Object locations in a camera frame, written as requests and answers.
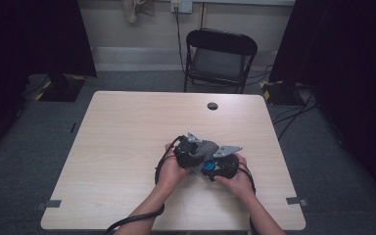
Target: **wooden tabletop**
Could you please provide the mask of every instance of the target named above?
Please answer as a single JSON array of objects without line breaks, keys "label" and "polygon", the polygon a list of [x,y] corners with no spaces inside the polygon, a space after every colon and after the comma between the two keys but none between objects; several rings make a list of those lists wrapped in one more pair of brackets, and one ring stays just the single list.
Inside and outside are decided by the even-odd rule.
[{"label": "wooden tabletop", "polygon": [[[218,109],[211,111],[208,103]],[[263,99],[258,95],[99,91],[93,96],[51,200],[44,229],[100,229],[127,217],[154,187],[165,144],[188,131],[241,146],[257,196],[286,230],[306,226]],[[222,185],[188,176],[154,230],[250,230],[249,215]]]}]

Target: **white wall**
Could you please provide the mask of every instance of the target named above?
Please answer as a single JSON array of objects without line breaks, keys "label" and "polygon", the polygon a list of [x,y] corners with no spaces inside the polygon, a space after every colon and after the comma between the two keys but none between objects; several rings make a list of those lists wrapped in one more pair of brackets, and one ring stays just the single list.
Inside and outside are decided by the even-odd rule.
[{"label": "white wall", "polygon": [[[201,13],[204,12],[203,27],[237,31],[251,36],[258,44],[258,58],[261,65],[270,65],[274,61],[292,12],[293,1],[256,0],[256,2],[275,2],[277,5],[226,3],[203,5],[194,2],[192,14],[179,15],[183,50],[186,34],[200,27]],[[155,1],[155,15],[151,17],[139,14],[137,23],[126,21],[119,0],[79,0],[78,3],[92,47],[139,48],[139,51],[140,48],[164,48],[177,51],[176,19],[175,14],[170,11],[169,1]],[[174,57],[173,60],[178,63],[178,57]]]}]

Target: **chair backrest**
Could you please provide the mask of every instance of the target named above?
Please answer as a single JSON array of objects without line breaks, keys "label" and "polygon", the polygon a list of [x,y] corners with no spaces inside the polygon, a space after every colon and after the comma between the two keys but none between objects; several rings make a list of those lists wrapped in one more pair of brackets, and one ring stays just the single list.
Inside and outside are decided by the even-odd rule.
[{"label": "chair backrest", "polygon": [[193,46],[252,57],[258,51],[256,42],[247,35],[210,28],[201,28],[189,32],[186,43],[188,51],[189,47]]}]

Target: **baseboard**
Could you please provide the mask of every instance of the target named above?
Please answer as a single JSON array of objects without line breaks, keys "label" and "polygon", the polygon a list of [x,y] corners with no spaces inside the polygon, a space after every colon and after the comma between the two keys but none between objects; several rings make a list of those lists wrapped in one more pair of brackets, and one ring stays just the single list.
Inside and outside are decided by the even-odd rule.
[{"label": "baseboard", "polygon": [[[181,70],[179,50],[173,48],[95,47],[92,53],[96,71]],[[184,64],[185,55],[186,50],[182,50]],[[258,52],[252,71],[264,71],[273,65],[276,55],[277,51]]]}]

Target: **black chair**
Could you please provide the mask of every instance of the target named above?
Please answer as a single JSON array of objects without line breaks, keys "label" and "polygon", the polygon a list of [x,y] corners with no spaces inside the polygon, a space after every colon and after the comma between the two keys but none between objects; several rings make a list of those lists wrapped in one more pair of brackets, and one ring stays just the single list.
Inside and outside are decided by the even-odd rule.
[{"label": "black chair", "polygon": [[184,92],[188,79],[241,87],[243,93],[258,45],[249,36],[201,28],[188,33]]}]

